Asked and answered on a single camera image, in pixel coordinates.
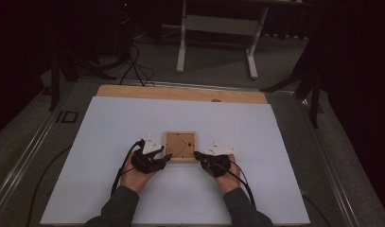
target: wooden edge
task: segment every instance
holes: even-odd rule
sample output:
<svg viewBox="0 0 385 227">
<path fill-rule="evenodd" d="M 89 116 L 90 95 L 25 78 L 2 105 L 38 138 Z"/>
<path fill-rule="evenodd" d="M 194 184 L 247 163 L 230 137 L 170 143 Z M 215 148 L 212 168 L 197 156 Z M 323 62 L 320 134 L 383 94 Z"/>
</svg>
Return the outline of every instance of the wooden edge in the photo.
<svg viewBox="0 0 385 227">
<path fill-rule="evenodd" d="M 100 86 L 96 95 L 253 104 L 268 103 L 265 95 L 261 92 L 206 90 L 198 88 L 140 87 L 106 84 Z"/>
</svg>

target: small wooden box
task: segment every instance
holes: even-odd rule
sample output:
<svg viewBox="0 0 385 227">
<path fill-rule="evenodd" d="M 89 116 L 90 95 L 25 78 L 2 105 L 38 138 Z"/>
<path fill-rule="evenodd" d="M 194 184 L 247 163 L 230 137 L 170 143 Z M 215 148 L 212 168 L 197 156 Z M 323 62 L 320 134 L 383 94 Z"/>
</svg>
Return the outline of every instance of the small wooden box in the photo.
<svg viewBox="0 0 385 227">
<path fill-rule="evenodd" d="M 166 131 L 165 155 L 172 153 L 171 163 L 197 163 L 193 152 L 196 151 L 194 131 Z"/>
</svg>

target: sleeve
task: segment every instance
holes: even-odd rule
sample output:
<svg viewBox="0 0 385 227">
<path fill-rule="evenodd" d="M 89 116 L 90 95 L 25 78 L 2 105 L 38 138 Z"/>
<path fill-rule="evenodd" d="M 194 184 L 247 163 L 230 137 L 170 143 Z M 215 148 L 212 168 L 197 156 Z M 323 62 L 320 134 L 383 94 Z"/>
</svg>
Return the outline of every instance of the sleeve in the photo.
<svg viewBox="0 0 385 227">
<path fill-rule="evenodd" d="M 128 227 L 131 226 L 133 214 L 139 196 L 128 187 L 119 186 L 109 201 L 101 208 L 101 215 L 88 220 L 84 227 Z"/>
<path fill-rule="evenodd" d="M 234 189 L 224 195 L 227 210 L 231 215 L 234 227 L 273 226 L 271 220 L 264 214 L 258 212 L 249 201 L 241 188 Z"/>
</svg>

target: white table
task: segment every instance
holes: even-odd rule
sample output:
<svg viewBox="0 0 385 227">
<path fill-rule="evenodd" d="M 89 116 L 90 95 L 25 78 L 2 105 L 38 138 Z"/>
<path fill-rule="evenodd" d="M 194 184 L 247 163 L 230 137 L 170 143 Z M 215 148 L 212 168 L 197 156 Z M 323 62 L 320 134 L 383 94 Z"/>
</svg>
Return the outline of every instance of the white table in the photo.
<svg viewBox="0 0 385 227">
<path fill-rule="evenodd" d="M 93 98 L 41 224 L 81 224 L 99 215 L 116 171 L 137 140 L 195 131 L 198 150 L 218 141 L 236 161 L 257 209 L 277 225 L 309 223 L 289 157 L 268 104 L 150 98 Z M 168 164 L 140 195 L 134 224 L 230 224 L 221 194 L 199 164 Z"/>
</svg>

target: gray floor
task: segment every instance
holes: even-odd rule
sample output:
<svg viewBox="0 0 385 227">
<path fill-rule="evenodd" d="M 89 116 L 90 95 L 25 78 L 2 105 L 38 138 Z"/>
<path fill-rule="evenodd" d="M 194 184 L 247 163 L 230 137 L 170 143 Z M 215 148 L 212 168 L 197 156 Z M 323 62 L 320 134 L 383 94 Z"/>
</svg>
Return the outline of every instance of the gray floor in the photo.
<svg viewBox="0 0 385 227">
<path fill-rule="evenodd" d="M 185 69 L 182 74 L 175 72 L 179 48 L 177 33 L 165 37 L 160 43 L 135 41 L 140 50 L 138 63 L 154 69 L 155 75 L 151 79 L 155 85 L 179 83 L 178 85 L 238 89 L 266 87 L 289 76 L 307 43 L 306 40 L 263 37 L 254 54 L 260 78 L 251 80 L 243 51 L 243 46 L 249 41 L 227 37 L 236 42 L 204 44 L 199 34 L 191 34 L 188 37 L 193 38 L 188 38 Z M 128 65 L 119 67 L 109 74 L 120 78 L 127 67 Z M 152 73 L 149 70 L 145 72 L 148 76 Z M 44 79 L 48 77 L 48 72 L 43 75 Z M 136 77 L 133 71 L 130 71 L 127 79 L 129 80 L 125 83 L 134 82 Z M 79 112 L 81 119 L 99 85 L 118 82 L 119 79 L 104 81 L 87 75 L 83 75 L 76 84 L 64 82 L 62 90 L 68 93 L 63 94 L 68 95 L 62 97 L 58 110 Z M 296 83 L 284 90 L 293 91 L 295 87 Z M 327 94 L 321 95 L 322 112 L 318 114 L 318 130 L 312 129 L 308 124 L 305 105 L 301 105 L 290 93 L 267 94 L 267 97 L 274 108 L 298 184 L 329 219 L 331 225 L 385 226 L 383 207 L 327 102 Z M 46 120 L 56 118 L 54 113 L 48 111 L 48 107 L 48 96 L 35 97 L 0 133 L 0 185 L 26 151 L 26 146 L 38 133 L 38 128 L 45 124 Z M 76 124 L 54 123 L 47 133 L 43 133 L 43 141 L 34 142 L 39 146 L 35 150 L 33 161 L 4 206 L 5 209 L 0 214 L 0 226 L 25 226 L 31 196 L 41 173 L 56 154 L 72 143 L 80 123 L 80 120 Z M 65 155 L 50 167 L 44 177 L 35 202 L 31 226 L 39 226 L 38 222 L 64 161 Z M 341 195 L 349 201 L 351 209 L 345 209 L 353 211 L 353 223 L 346 223 L 344 209 L 341 210 L 343 206 L 339 204 Z M 320 214 L 307 201 L 306 209 L 311 220 L 311 224 L 307 226 L 326 226 Z"/>
</svg>

